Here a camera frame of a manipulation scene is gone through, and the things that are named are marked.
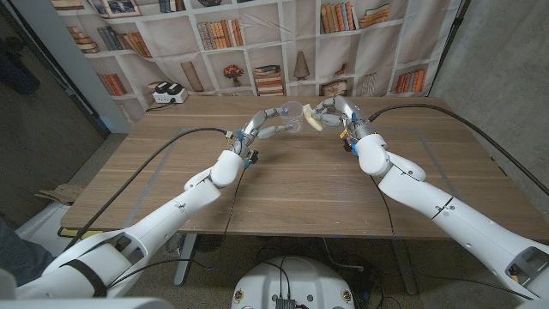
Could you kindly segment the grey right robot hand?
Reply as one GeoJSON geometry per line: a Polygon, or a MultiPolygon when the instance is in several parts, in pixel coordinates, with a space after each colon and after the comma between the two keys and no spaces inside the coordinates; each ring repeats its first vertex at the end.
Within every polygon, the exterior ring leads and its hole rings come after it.
{"type": "Polygon", "coordinates": [[[303,115],[308,124],[317,131],[325,126],[342,125],[350,137],[357,140],[374,133],[370,121],[348,97],[338,95],[323,100],[316,107],[303,106],[303,115]]]}

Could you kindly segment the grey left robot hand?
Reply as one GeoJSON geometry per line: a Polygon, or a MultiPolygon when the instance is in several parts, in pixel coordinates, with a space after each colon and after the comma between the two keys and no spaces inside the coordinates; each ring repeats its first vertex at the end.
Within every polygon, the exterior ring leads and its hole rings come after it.
{"type": "Polygon", "coordinates": [[[291,121],[289,124],[270,126],[262,129],[262,125],[270,118],[282,117],[284,109],[282,107],[269,108],[260,112],[257,112],[248,123],[246,123],[243,129],[239,132],[237,141],[233,144],[233,152],[244,159],[249,151],[251,144],[256,140],[269,139],[277,133],[284,131],[294,132],[300,129],[300,125],[296,120],[291,121]]]}

